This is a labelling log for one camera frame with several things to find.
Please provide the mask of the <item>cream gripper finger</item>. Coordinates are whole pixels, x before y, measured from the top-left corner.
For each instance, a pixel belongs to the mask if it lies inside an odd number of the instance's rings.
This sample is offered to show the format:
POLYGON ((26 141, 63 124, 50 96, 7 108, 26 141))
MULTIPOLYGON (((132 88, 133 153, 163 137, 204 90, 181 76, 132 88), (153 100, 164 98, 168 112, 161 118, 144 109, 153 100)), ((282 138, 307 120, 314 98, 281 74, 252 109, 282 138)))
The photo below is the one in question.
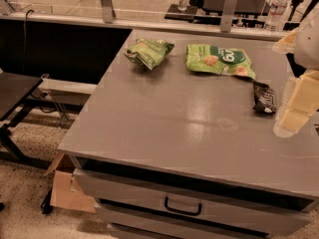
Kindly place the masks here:
POLYGON ((306 70, 299 78, 290 77, 284 87, 273 132, 279 137, 296 134, 319 109, 319 71, 306 70))
POLYGON ((293 54, 297 30, 293 29, 285 37, 281 38, 272 47, 272 50, 280 54, 293 54))

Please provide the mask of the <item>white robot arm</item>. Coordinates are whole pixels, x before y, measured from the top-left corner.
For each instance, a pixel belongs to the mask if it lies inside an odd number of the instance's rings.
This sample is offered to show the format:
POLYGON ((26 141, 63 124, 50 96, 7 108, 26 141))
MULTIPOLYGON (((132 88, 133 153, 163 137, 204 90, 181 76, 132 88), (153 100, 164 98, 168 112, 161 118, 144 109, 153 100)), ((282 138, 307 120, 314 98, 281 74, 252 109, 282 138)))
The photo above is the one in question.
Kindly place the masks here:
POLYGON ((286 82, 273 127, 277 136, 291 137, 319 110, 319 11, 311 11, 272 50, 292 54, 294 62, 305 68, 300 77, 286 82))

